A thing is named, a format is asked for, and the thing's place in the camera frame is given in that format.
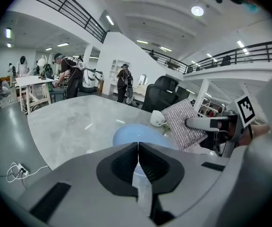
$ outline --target stool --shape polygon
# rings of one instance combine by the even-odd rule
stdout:
[[[54,95],[54,102],[56,103],[56,95],[63,95],[64,100],[67,98],[67,92],[65,89],[62,88],[56,88],[56,89],[52,89],[50,93],[50,98],[51,98],[51,102],[52,102],[52,95]]]

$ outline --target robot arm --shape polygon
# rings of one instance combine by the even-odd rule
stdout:
[[[238,146],[244,132],[248,128],[249,132],[252,132],[250,123],[254,119],[255,113],[249,98],[242,96],[228,105],[220,114],[220,117],[188,118],[185,120],[185,126],[214,132],[212,149],[219,156],[230,157],[233,149]],[[235,125],[233,135],[229,135],[230,124]]]

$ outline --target mirror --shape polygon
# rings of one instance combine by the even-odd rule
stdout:
[[[138,84],[141,86],[144,86],[147,83],[147,76],[146,75],[141,75]]]

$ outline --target black panel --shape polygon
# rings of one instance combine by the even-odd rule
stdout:
[[[207,168],[219,171],[219,172],[222,172],[225,168],[225,166],[218,165],[215,163],[210,163],[210,162],[204,162],[201,166],[204,166],[204,167],[207,167]]]
[[[183,165],[142,142],[139,143],[138,154],[139,163],[152,184],[152,193],[174,191],[184,177]]]
[[[30,210],[30,213],[46,223],[70,188],[71,186],[66,183],[55,184]]]
[[[210,128],[218,128],[218,120],[211,119],[210,120]]]
[[[96,168],[99,182],[118,196],[138,197],[137,188],[132,186],[133,173],[138,163],[138,143],[123,148],[104,158]]]

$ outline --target table surface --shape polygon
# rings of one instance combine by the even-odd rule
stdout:
[[[127,124],[150,124],[151,113],[99,96],[82,96],[45,106],[28,115],[34,142],[51,170],[83,154],[112,146],[115,132]],[[174,139],[166,137],[178,149]]]
[[[39,80],[38,76],[20,77],[20,78],[16,78],[16,80],[17,80],[17,86],[19,86],[19,87],[25,87],[28,85],[34,85],[34,84],[54,81],[52,79]]]

